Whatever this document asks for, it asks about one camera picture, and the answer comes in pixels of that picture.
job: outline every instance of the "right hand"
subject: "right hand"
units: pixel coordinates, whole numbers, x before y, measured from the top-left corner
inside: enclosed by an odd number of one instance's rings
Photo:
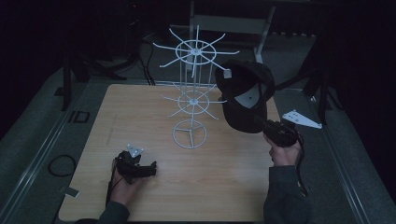
[[[274,166],[288,166],[296,164],[301,150],[299,142],[291,147],[279,147],[266,135],[264,135],[264,138],[271,145],[269,154],[273,159]]]

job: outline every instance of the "wooden tabletop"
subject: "wooden tabletop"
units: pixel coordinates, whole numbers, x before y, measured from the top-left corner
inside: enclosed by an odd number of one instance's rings
[[[194,117],[203,123],[207,138],[198,148],[186,149],[174,141],[174,127],[188,113],[180,112],[174,86],[111,85],[98,112],[59,212],[63,221],[99,218],[105,210],[112,160],[128,144],[142,147],[140,165],[158,164],[130,207],[134,221],[258,221],[268,190],[270,146],[262,133],[241,133],[224,119],[221,104]],[[209,93],[211,101],[218,89]],[[279,120],[273,99],[268,119]]]

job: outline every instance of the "human hand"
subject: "human hand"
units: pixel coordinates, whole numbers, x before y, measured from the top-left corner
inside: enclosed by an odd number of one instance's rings
[[[136,197],[138,190],[146,182],[146,178],[137,178],[136,181],[130,185],[120,175],[117,167],[113,177],[113,186],[111,190],[110,201],[121,203],[128,207]]]
[[[264,135],[264,138],[271,145],[269,154],[273,159],[274,166],[287,166],[296,164],[301,150],[301,146],[298,141],[291,147],[279,147],[266,135]]]

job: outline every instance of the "black cap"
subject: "black cap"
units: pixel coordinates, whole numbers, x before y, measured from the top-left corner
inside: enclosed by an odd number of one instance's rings
[[[258,115],[267,119],[266,102],[275,93],[270,69],[262,63],[230,60],[217,68],[216,83],[222,92],[224,117],[228,124],[244,133],[259,133],[262,128],[254,121]]]

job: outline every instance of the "sleeve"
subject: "sleeve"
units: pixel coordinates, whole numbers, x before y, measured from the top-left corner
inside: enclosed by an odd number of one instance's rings
[[[97,224],[125,224],[128,217],[129,211],[123,204],[110,201]]]
[[[295,166],[270,167],[264,207],[265,224],[312,223],[312,209],[301,193]]]

